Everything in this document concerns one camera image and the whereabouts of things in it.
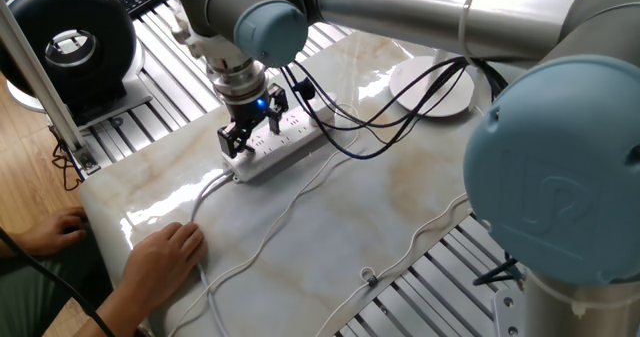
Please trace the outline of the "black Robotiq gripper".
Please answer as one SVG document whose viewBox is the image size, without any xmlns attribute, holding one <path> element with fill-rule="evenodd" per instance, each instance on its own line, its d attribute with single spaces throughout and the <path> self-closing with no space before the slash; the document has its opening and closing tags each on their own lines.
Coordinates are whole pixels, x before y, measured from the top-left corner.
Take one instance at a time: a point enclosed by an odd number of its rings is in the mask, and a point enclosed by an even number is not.
<svg viewBox="0 0 640 337">
<path fill-rule="evenodd" d="M 270 131 L 279 135 L 280 121 L 283 114 L 289 110 L 286 91 L 275 83 L 270 84 L 265 93 L 242 101 L 226 101 L 225 105 L 232 123 L 219 128 L 217 136 L 221 151 L 230 158 L 236 158 L 245 150 L 252 151 L 247 141 L 251 137 L 253 126 L 266 116 Z"/>
</svg>

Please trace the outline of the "person's right hand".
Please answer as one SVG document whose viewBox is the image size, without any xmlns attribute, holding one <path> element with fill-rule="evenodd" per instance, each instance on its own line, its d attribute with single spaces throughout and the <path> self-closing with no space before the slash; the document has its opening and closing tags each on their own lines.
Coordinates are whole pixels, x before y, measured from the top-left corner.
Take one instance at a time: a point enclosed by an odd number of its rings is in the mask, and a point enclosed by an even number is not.
<svg viewBox="0 0 640 337">
<path fill-rule="evenodd" d="M 178 290 L 206 251 L 207 242 L 196 223 L 170 223 L 133 248 L 118 290 L 151 311 Z"/>
</svg>

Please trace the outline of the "person's left hand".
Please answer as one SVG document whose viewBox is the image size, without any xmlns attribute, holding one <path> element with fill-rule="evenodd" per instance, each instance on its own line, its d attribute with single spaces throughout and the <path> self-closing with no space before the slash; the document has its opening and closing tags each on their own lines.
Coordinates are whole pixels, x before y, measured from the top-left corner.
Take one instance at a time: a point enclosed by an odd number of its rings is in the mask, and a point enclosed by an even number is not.
<svg viewBox="0 0 640 337">
<path fill-rule="evenodd" d="M 20 246 L 33 256 L 53 255 L 86 237 L 86 221 L 83 207 L 57 211 L 23 233 Z"/>
</svg>

